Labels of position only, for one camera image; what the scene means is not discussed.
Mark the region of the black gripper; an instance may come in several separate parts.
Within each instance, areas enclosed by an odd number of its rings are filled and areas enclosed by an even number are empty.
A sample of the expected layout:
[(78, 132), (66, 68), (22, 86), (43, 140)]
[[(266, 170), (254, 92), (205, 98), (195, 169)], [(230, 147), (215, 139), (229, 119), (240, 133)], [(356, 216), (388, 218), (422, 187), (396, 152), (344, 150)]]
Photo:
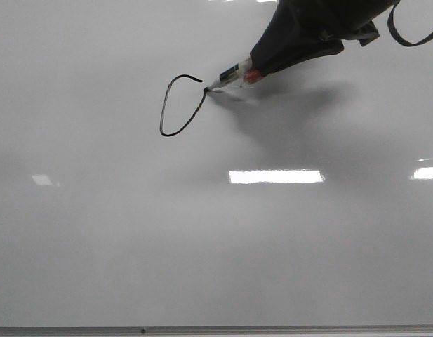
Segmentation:
[(341, 40), (365, 46), (380, 34), (373, 20), (396, 1), (279, 1), (266, 30), (250, 52), (263, 76), (307, 60), (337, 55)]

